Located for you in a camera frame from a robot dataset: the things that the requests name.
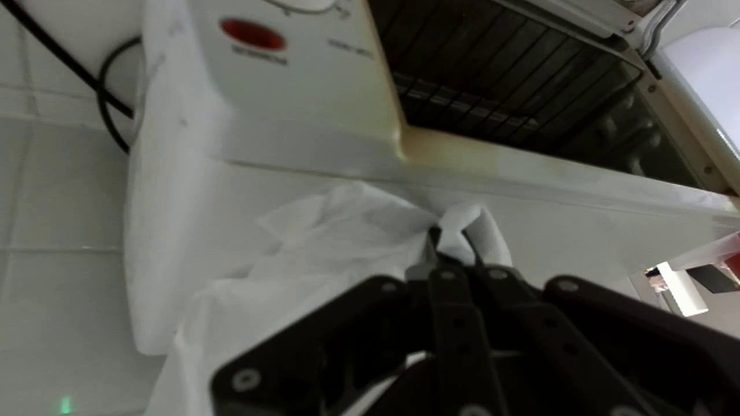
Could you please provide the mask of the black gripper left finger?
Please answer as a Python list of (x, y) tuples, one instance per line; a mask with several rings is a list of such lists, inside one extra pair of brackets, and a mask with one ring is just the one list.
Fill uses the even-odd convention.
[(425, 259), (430, 265), (438, 265), (439, 264), (439, 235), (443, 235), (443, 228), (439, 227), (430, 227), (429, 234), (425, 234)]

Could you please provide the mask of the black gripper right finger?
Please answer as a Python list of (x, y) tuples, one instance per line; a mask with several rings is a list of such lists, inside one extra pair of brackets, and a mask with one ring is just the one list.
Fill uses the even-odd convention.
[(490, 216), (487, 216), (487, 215), (476, 216), (468, 227), (468, 235), (470, 235), (470, 242), (471, 242), (476, 256), (484, 264), (500, 261), (500, 235), (498, 235), (496, 221)]

